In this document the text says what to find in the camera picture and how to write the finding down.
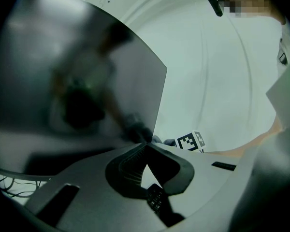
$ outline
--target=black slot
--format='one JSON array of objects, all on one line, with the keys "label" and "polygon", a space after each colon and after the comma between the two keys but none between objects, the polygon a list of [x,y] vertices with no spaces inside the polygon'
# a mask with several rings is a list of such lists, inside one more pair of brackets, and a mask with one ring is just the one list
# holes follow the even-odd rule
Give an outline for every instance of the black slot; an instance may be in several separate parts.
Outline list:
[{"label": "black slot", "polygon": [[227,163],[223,163],[223,162],[219,162],[219,161],[215,161],[212,164],[212,166],[218,167],[218,168],[223,168],[223,169],[230,170],[230,171],[234,171],[234,169],[236,168],[236,165],[227,164]]},{"label": "black slot", "polygon": [[50,226],[56,227],[78,191],[79,187],[64,186],[43,210],[38,213],[37,218]]}]

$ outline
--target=white curved wall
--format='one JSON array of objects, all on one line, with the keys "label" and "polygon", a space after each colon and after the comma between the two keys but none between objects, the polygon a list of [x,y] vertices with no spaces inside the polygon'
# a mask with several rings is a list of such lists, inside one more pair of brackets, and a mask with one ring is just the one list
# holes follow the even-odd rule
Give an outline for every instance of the white curved wall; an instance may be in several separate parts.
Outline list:
[{"label": "white curved wall", "polygon": [[277,79],[279,23],[219,18],[207,0],[87,1],[126,23],[167,66],[161,139],[200,130],[207,151],[228,150],[271,127],[265,92]]}]

